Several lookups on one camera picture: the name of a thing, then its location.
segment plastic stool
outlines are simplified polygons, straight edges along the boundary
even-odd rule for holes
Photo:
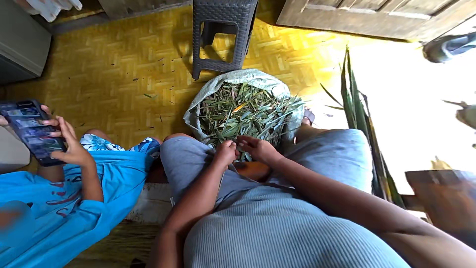
[[[229,72],[243,67],[257,7],[258,0],[193,1],[193,79],[198,80],[203,69]],[[211,45],[218,32],[236,35],[232,63],[200,58],[200,46]]]

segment gray cabinet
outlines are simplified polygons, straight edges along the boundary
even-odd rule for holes
[[[12,0],[0,3],[0,84],[40,77],[51,34]]]

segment phone screen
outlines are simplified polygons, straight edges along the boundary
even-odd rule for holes
[[[56,130],[41,123],[48,117],[33,101],[0,103],[0,113],[42,166],[63,164],[50,155],[54,151],[65,152],[66,147],[60,138],[49,137]]]

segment wooden floor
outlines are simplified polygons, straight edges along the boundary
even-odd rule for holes
[[[243,68],[276,76],[293,94],[313,100],[311,106],[325,97],[319,83],[338,86],[338,63],[347,44],[385,49],[391,42],[273,26],[279,11],[273,0],[259,2]],[[146,136],[189,133],[182,116],[217,74],[202,72],[200,80],[192,79],[191,29],[187,6],[55,36],[43,77],[7,86],[7,98],[36,98],[69,120],[78,135],[98,128],[126,148]],[[224,59],[233,42],[217,35],[213,48]]]

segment bag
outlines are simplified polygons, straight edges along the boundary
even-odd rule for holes
[[[206,143],[208,139],[207,135],[200,127],[200,121],[198,119],[200,110],[196,108],[200,108],[201,102],[206,97],[218,91],[224,82],[231,84],[241,84],[248,82],[249,85],[266,90],[278,99],[286,99],[291,97],[291,93],[289,92],[289,88],[286,86],[286,84],[278,80],[276,77],[257,69],[237,70],[215,77],[202,87],[183,116],[185,123],[191,128],[195,138],[203,143]],[[290,121],[283,129],[285,134],[282,135],[281,143],[291,143],[293,141],[299,126],[301,126],[302,118],[304,117],[304,106],[297,108],[289,116]]]

